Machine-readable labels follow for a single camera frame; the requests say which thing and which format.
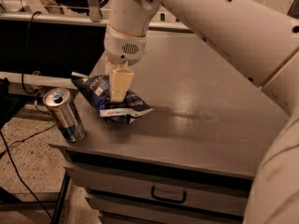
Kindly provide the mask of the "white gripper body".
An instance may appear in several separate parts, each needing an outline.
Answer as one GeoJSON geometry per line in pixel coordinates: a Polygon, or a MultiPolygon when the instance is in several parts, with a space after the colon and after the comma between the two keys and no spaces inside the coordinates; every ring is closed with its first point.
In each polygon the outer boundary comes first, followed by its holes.
{"type": "Polygon", "coordinates": [[[110,25],[106,29],[104,46],[108,59],[114,63],[137,63],[143,55],[147,38],[131,36],[114,30],[110,25]]]}

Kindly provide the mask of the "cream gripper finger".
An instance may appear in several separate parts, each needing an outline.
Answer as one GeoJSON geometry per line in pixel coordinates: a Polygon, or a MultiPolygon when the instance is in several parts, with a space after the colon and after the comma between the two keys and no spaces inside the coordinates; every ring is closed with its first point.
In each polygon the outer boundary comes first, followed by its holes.
{"type": "Polygon", "coordinates": [[[134,78],[134,72],[126,63],[112,70],[109,76],[110,102],[121,103],[128,92],[134,78]]]}
{"type": "Polygon", "coordinates": [[[105,74],[111,76],[115,69],[120,68],[121,65],[119,63],[112,63],[110,59],[105,56],[105,74]]]}

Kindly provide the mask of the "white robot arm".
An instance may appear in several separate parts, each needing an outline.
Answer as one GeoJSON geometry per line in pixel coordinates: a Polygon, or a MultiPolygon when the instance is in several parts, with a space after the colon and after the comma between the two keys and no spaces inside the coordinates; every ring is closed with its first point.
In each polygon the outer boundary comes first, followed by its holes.
{"type": "Polygon", "coordinates": [[[128,91],[130,67],[160,7],[289,114],[256,172],[243,224],[299,224],[298,21],[251,0],[112,0],[105,37],[111,101],[128,91]]]}

